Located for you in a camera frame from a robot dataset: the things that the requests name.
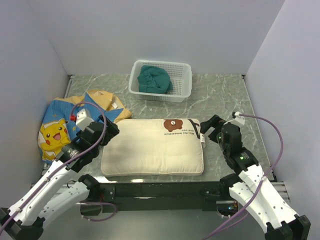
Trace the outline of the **cream pillow with bear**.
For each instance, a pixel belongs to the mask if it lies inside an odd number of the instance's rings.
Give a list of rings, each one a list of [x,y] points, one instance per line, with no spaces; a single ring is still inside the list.
[[[106,177],[200,176],[204,135],[194,118],[124,119],[104,148],[100,169]]]

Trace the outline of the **blue yellow Pikachu pillowcase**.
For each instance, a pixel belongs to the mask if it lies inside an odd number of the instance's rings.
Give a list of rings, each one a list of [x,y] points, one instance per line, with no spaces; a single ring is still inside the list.
[[[76,123],[70,120],[71,114],[75,115],[82,109],[86,109],[93,120],[101,122],[100,111],[90,104],[78,105],[72,111],[72,108],[79,102],[90,102],[99,106],[104,111],[104,115],[113,123],[132,116],[132,113],[125,108],[115,94],[105,90],[89,90],[82,96],[54,99],[45,112],[38,133],[38,147],[45,163],[51,164],[55,161],[62,148],[69,144],[80,131]]]

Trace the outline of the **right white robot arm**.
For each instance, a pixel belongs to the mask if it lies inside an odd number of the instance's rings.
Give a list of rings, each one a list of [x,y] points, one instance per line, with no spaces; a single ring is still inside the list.
[[[234,171],[220,180],[219,193],[226,200],[233,199],[242,207],[211,232],[206,239],[238,224],[235,220],[243,212],[251,215],[264,232],[266,240],[305,240],[311,227],[305,215],[299,215],[281,197],[268,179],[257,158],[243,146],[241,127],[246,114],[233,112],[233,119],[225,121],[214,115],[200,124],[201,134],[214,130],[209,139],[219,144],[227,165]]]

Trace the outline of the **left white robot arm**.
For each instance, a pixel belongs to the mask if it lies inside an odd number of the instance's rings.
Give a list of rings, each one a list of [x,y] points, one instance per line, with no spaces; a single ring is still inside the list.
[[[92,162],[108,142],[119,134],[118,126],[100,115],[101,121],[87,117],[87,126],[57,155],[42,178],[10,208],[0,210],[0,230],[14,240],[37,240],[59,215],[77,203],[117,207],[103,200],[101,184],[91,175],[82,175],[67,190],[55,196],[84,166]]]

